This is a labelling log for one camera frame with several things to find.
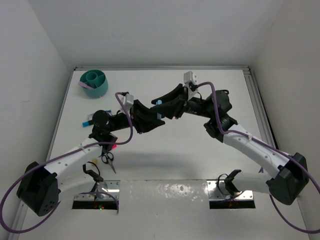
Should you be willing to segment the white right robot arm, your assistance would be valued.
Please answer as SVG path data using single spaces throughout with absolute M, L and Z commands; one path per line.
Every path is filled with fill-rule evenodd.
M 266 193 L 284 205 L 291 205 L 308 184 L 307 161 L 300 153 L 289 155 L 279 151 L 247 132 L 228 115 L 232 108 L 228 90 L 212 89 L 206 98 L 197 98 L 198 87 L 179 84 L 174 90 L 152 100 L 151 108 L 168 119 L 180 118 L 183 113 L 208 118 L 206 132 L 261 166 L 264 172 L 246 174 L 233 170 L 217 184 L 221 194 L 234 196 L 241 191 Z

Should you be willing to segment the pink translucent highlighter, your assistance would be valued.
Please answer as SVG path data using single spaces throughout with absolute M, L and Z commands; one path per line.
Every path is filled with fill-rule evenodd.
M 84 82 L 79 81 L 78 85 L 81 86 L 82 88 L 88 89 L 88 90 L 93 90 L 93 88 L 87 84 L 85 84 Z

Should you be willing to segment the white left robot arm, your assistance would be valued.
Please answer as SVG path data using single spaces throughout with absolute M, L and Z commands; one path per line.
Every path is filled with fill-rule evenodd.
M 108 154 L 117 137 L 113 132 L 129 129 L 139 134 L 164 125 L 163 116 L 153 108 L 134 100 L 115 115 L 96 111 L 91 119 L 91 134 L 69 152 L 39 164 L 31 163 L 25 170 L 16 195 L 39 217 L 47 215 L 58 203 L 78 193 L 89 192 L 103 177 L 87 168 L 87 163 Z

